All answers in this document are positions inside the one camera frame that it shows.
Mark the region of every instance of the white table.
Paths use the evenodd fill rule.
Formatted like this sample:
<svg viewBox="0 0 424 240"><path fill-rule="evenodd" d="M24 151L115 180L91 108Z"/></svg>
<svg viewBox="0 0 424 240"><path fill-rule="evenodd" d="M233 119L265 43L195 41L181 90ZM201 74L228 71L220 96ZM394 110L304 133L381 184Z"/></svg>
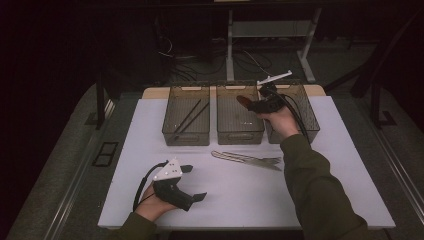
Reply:
<svg viewBox="0 0 424 240"><path fill-rule="evenodd" d="M218 145L215 101L211 98L209 146L168 147L161 133L167 99L139 100L98 222L100 227L122 226L132 211L141 178L155 164L177 157L182 165L194 166L191 173L182 176L179 188L190 195L208 194L188 212L178 209L162 216L157 221L159 230L300 229L283 172L211 156L212 150L282 156L279 145L268 143L266 133L260 145ZM394 227L333 100L316 96L310 101L321 127L312 147L331 162L331 172L343 184L354 211L371 229Z"/></svg>

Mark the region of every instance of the green sleeve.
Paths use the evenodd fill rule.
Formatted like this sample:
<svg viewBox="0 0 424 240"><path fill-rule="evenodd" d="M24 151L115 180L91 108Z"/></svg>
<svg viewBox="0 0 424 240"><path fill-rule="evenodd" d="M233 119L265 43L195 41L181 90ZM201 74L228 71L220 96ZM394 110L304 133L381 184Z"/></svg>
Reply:
<svg viewBox="0 0 424 240"><path fill-rule="evenodd" d="M284 174L305 239L370 239L328 160L300 134L285 139Z"/></svg>
<svg viewBox="0 0 424 240"><path fill-rule="evenodd" d="M124 225L113 230L108 240L148 240L156 231L156 224L144 217L130 213Z"/></svg>

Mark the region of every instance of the wire mesh bin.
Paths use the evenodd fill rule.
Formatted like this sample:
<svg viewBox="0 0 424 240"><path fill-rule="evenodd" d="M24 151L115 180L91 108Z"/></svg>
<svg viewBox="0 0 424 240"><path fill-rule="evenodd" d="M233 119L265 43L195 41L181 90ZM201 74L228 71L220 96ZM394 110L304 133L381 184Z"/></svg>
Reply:
<svg viewBox="0 0 424 240"><path fill-rule="evenodd" d="M209 88L208 82L183 82L171 86L162 127L166 145L209 145Z"/></svg>
<svg viewBox="0 0 424 240"><path fill-rule="evenodd" d="M290 79L279 80L274 83L277 86L277 92L286 95L286 100L296 110L306 128L306 134L308 135L309 141L312 143L320 127L304 86L299 83L299 80ZM282 137L272 128L269 121L265 121L265 128L268 135L268 142L271 144L280 144Z"/></svg>
<svg viewBox="0 0 424 240"><path fill-rule="evenodd" d="M238 95L259 100L256 82L218 82L216 86L217 132L220 145L260 144L265 131L262 119L236 99Z"/></svg>

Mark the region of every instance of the hand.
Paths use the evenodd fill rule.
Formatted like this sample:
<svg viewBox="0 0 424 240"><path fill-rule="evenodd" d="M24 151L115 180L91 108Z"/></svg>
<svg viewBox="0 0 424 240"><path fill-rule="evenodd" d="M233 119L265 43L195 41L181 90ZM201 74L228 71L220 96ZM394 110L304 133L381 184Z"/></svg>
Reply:
<svg viewBox="0 0 424 240"><path fill-rule="evenodd" d="M173 209L177 209L174 205L162 201L155 194L155 190L153 189L153 183L149 185L149 187L144 191L142 196L142 202L138 205L135 213L146 218L147 220L154 222L164 213L171 211Z"/></svg>
<svg viewBox="0 0 424 240"><path fill-rule="evenodd" d="M261 119L269 120L274 130L281 135L283 140L292 135L299 134L297 123L287 107L281 108L278 112L260 113L257 116Z"/></svg>

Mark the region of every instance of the metal tongs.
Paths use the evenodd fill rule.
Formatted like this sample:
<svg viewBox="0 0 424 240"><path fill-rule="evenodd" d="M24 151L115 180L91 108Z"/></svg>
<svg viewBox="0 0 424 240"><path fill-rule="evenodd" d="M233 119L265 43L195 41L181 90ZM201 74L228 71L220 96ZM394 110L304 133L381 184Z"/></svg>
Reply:
<svg viewBox="0 0 424 240"><path fill-rule="evenodd" d="M281 162L280 158L256 158L251 156L245 156L241 154L236 153L230 153L230 152L218 152L218 151L212 151L212 156L220 159L225 159L229 161L235 161L240 163L245 163L257 167L263 167L275 171L281 171L281 169L275 164Z"/></svg>

